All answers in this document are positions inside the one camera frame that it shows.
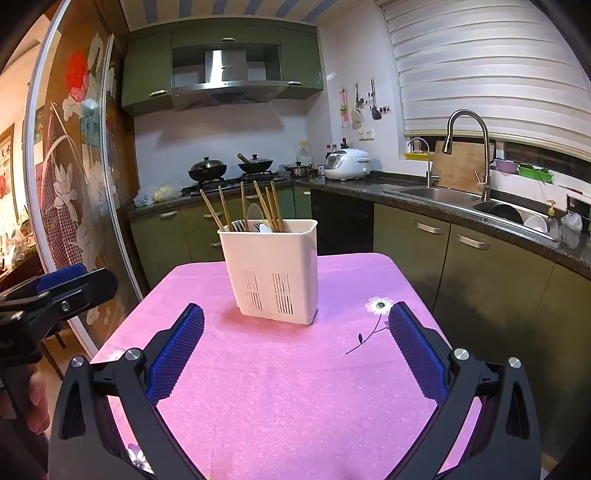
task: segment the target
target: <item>faucet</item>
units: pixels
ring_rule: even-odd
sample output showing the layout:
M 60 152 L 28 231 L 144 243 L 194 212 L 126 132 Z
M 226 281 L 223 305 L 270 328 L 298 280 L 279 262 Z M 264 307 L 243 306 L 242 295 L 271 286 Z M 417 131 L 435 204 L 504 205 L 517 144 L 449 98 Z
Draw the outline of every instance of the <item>faucet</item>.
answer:
M 480 115 L 478 115 L 477 113 L 472 112 L 471 110 L 458 110 L 457 112 L 453 113 L 447 121 L 447 137 L 445 139 L 445 142 L 443 143 L 442 152 L 447 155 L 452 154 L 453 124 L 456 122 L 458 117 L 461 116 L 471 116 L 473 119 L 475 119 L 482 128 L 482 134 L 484 135 L 484 178 L 480 180 L 480 177 L 478 176 L 476 170 L 474 171 L 474 173 L 476 173 L 476 178 L 478 179 L 478 186 L 482 188 L 482 201 L 485 202 L 491 199 L 491 146 L 489 145 L 488 140 L 488 129 L 482 117 L 480 117 Z
M 439 180 L 439 175 L 431 175 L 431 167 L 433 166 L 433 163 L 431 162 L 429 143 L 422 137 L 414 137 L 408 141 L 408 146 L 410 146 L 415 140 L 420 140 L 427 146 L 427 188 L 433 188 L 433 182 Z

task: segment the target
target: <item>wooden cutting board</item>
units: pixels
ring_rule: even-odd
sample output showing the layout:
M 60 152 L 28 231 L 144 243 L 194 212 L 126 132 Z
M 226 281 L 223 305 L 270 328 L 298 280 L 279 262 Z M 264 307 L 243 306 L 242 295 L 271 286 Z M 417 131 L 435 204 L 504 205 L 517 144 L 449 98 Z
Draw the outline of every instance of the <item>wooden cutting board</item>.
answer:
M 480 179 L 484 179 L 484 147 L 482 144 L 454 142 L 451 155 L 445 155 L 441 150 L 443 142 L 435 145 L 433 158 L 433 174 L 439 175 L 436 183 L 439 187 L 461 190 L 463 192 L 480 193 L 478 180 L 474 171 L 478 172 Z M 491 159 L 494 158 L 495 147 L 490 145 Z

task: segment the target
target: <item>cooking pot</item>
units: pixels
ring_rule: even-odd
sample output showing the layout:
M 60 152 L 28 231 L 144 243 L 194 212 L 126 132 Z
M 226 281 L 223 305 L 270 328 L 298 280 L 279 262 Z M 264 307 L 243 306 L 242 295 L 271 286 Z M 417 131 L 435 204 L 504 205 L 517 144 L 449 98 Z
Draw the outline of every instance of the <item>cooking pot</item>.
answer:
M 228 167 L 221 160 L 210 160 L 203 157 L 203 161 L 196 163 L 189 170 L 189 176 L 199 183 L 209 180 L 221 179 Z
M 263 173 L 273 163 L 272 160 L 269 160 L 268 158 L 258 158 L 257 155 L 253 155 L 252 159 L 249 160 L 244 155 L 239 153 L 238 158 L 240 158 L 240 160 L 242 160 L 244 162 L 244 163 L 239 163 L 238 166 L 247 175 L 254 175 L 256 173 Z
M 294 165 L 283 167 L 292 177 L 307 177 L 310 175 L 312 165 L 302 165 L 301 161 L 295 162 Z

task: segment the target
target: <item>white plastic container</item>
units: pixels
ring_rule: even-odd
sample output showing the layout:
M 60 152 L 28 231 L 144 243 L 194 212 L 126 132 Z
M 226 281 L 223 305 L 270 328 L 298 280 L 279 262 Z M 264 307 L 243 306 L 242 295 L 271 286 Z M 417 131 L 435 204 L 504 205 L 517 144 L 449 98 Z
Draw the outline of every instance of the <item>white plastic container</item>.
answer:
M 218 233 L 240 311 L 309 325 L 318 308 L 318 222 L 284 225 L 284 233 L 228 232 L 227 226 Z

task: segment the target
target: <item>rice cooker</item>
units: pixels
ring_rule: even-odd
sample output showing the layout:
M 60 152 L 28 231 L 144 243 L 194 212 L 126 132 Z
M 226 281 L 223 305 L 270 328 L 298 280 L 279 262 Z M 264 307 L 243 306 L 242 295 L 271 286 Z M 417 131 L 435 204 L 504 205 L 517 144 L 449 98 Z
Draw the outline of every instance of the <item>rice cooker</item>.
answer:
M 337 150 L 326 158 L 324 175 L 327 179 L 333 180 L 362 179 L 369 174 L 370 161 L 371 157 L 363 150 Z

